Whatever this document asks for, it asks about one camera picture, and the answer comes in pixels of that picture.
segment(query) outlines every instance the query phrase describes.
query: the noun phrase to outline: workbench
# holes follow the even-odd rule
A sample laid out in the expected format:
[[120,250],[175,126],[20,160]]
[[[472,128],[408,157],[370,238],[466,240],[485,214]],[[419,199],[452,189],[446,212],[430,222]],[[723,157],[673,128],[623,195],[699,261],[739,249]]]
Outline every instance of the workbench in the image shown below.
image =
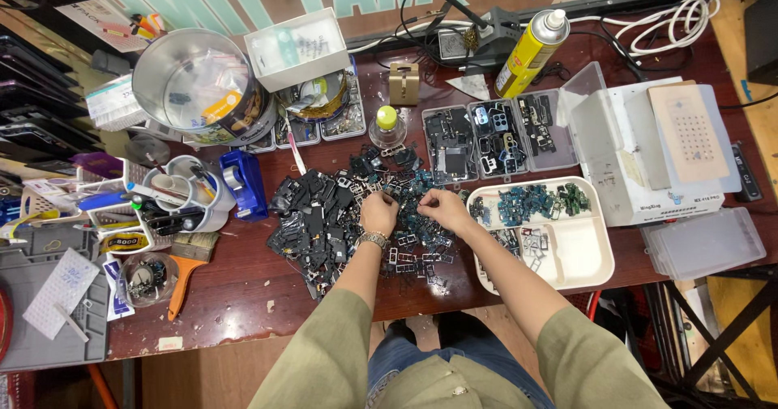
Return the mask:
[[[574,30],[599,30],[595,22],[576,24]],[[647,72],[649,79],[682,76],[695,79],[699,84],[711,84],[720,105],[738,104],[739,100],[727,71],[719,45],[712,28],[708,28],[693,45],[695,57],[684,69],[671,72]],[[688,57],[688,49],[678,49],[654,60],[646,66],[678,66]],[[377,55],[356,57],[359,85],[362,90],[367,122],[382,105],[388,105],[389,85],[387,70],[378,66],[376,58],[384,64],[407,62],[416,58],[416,49],[385,52]],[[635,77],[623,61],[600,38],[589,35],[571,35],[559,48],[550,62],[560,61],[572,74],[577,73],[590,61],[598,61],[608,87],[635,83]],[[408,115],[408,137],[405,144],[416,142],[416,152],[429,162],[422,130],[421,111],[426,108],[448,105],[462,105],[476,101],[462,94],[444,82],[445,79],[461,76],[455,69],[438,68],[423,79],[419,92],[419,105],[410,107]],[[487,84],[492,85],[493,76],[486,75]],[[538,86],[531,86],[527,92],[556,88],[564,81],[548,77]],[[760,153],[754,143],[754,136],[742,110],[722,112],[730,139],[742,142],[742,152],[751,165],[764,199],[747,204],[754,224],[767,250],[767,256],[752,264],[766,264],[778,257],[778,212],[776,199],[765,174]],[[370,143],[367,135],[342,139],[335,142],[322,141],[315,146],[300,148],[307,167],[332,173],[339,168],[348,168],[348,156],[358,154],[363,144]],[[204,148],[198,156],[215,160],[226,149],[221,146]],[[258,155],[265,184],[267,201],[286,176],[297,176],[293,171],[294,159],[290,150],[276,150]],[[513,182],[581,175],[579,166],[541,173],[528,173],[513,177]],[[463,188],[474,189],[484,185],[502,184],[502,179],[481,180],[463,184]],[[739,206],[728,195],[725,206]],[[122,359],[145,354],[158,353],[161,337],[181,336],[183,349],[211,347],[242,340],[256,340],[266,337],[294,334],[316,307],[304,281],[297,273],[297,265],[275,255],[265,241],[277,227],[278,220],[272,216],[253,224],[231,219],[221,230],[222,236],[208,265],[198,268],[189,281],[188,292],[180,315],[172,322],[167,320],[167,304],[156,304],[139,308],[132,316],[110,323],[108,359]],[[641,285],[666,280],[666,276],[654,272],[639,230],[634,227],[613,227],[608,235],[616,258],[616,271],[605,285],[598,288]],[[376,293],[375,321],[398,319],[411,315],[442,313],[452,310],[480,307],[501,302],[500,297],[484,289],[478,281],[473,263],[472,251],[462,241],[456,241],[450,253],[457,256],[453,265],[436,265],[436,274],[448,280],[448,294],[441,295],[422,280],[407,291],[399,285],[398,278],[378,280]],[[573,294],[579,289],[563,291]]]

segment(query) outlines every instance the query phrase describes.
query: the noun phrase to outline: white tray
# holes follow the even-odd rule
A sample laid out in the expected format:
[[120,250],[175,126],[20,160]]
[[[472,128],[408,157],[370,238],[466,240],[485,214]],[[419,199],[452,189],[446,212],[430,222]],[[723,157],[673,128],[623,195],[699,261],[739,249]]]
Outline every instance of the white tray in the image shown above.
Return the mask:
[[[559,219],[552,221],[540,213],[533,214],[529,222],[519,225],[517,236],[521,242],[521,228],[545,226],[549,230],[549,254],[538,269],[538,275],[543,277],[557,290],[574,289],[602,285],[610,280],[616,264],[611,251],[611,242],[602,218],[600,201],[594,187],[583,178],[569,176],[511,184],[490,185],[477,188],[468,198],[468,210],[475,198],[482,196],[485,208],[491,212],[491,225],[483,225],[488,231],[504,230],[506,227],[500,220],[497,203],[500,201],[498,191],[505,192],[513,187],[527,185],[546,185],[548,190],[556,191],[559,185],[573,183],[589,198],[590,210],[582,211],[576,216],[568,216],[562,212]],[[499,295],[494,285],[481,269],[479,257],[475,256],[475,270],[481,285],[494,295]]]

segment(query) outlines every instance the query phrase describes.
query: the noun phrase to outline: blue tape dispenser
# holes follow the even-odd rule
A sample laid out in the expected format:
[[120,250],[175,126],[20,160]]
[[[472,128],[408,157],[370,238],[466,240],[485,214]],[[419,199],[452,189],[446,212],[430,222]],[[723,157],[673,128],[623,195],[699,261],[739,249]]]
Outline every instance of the blue tape dispenser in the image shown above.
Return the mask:
[[257,157],[242,150],[232,150],[219,157],[219,164],[224,182],[238,203],[235,217],[247,222],[266,219],[265,187]]

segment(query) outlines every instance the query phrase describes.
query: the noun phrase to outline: wristwatch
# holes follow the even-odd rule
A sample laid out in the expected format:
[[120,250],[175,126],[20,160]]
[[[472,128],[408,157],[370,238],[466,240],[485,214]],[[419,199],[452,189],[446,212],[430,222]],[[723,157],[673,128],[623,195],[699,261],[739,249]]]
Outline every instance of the wristwatch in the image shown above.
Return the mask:
[[362,242],[373,242],[384,249],[389,243],[389,239],[380,231],[367,231],[356,239],[356,247],[358,248]]

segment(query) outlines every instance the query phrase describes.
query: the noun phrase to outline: yellow spray can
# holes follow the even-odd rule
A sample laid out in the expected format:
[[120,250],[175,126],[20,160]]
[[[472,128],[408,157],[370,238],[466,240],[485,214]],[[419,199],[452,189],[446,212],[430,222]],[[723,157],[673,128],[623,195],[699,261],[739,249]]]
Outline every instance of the yellow spray can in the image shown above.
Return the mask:
[[494,82],[497,94],[511,99],[524,91],[569,34],[564,10],[535,14]]

